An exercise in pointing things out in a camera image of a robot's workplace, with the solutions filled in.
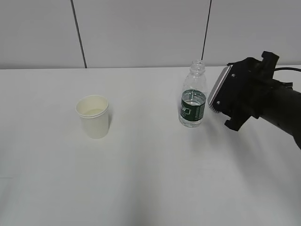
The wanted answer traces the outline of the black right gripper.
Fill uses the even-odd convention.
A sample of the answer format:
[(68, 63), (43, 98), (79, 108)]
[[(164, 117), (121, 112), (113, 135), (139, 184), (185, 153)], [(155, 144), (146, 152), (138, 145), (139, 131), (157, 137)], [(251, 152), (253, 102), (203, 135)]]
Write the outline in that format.
[(292, 82), (280, 82), (273, 79), (279, 56), (263, 51), (262, 60), (247, 57), (244, 60), (228, 63), (232, 65), (215, 103), (215, 108), (230, 117), (225, 126), (238, 131), (250, 118), (258, 119), (266, 99), (278, 88), (293, 89)]

